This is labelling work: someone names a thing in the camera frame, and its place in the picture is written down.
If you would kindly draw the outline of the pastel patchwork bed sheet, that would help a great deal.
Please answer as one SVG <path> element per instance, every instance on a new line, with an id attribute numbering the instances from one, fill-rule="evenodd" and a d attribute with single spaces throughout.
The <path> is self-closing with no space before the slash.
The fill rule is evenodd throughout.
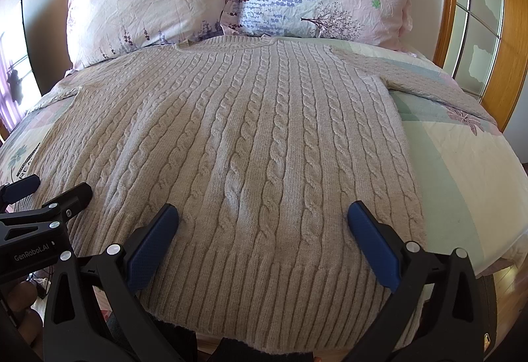
<path id="1" fill-rule="evenodd" d="M 419 60 L 393 62 L 428 78 Z M 390 96 L 400 115 L 418 184 L 425 244 L 447 251 L 464 247 L 483 270 L 497 261 L 527 228 L 527 176 L 491 118 L 480 119 L 445 103 L 399 90 Z M 8 137 L 1 149 L 1 180 L 12 183 L 32 173 L 29 166 L 53 124 L 70 107 L 64 99 L 38 106 L 20 123 L 41 127 L 44 135 Z"/>

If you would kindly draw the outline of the glass-panelled wooden wardrobe door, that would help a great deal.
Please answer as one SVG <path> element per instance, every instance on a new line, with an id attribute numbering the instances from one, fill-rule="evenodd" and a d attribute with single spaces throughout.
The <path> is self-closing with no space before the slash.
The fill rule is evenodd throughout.
<path id="1" fill-rule="evenodd" d="M 444 0 L 433 61 L 505 130 L 527 79 L 527 0 Z"/>

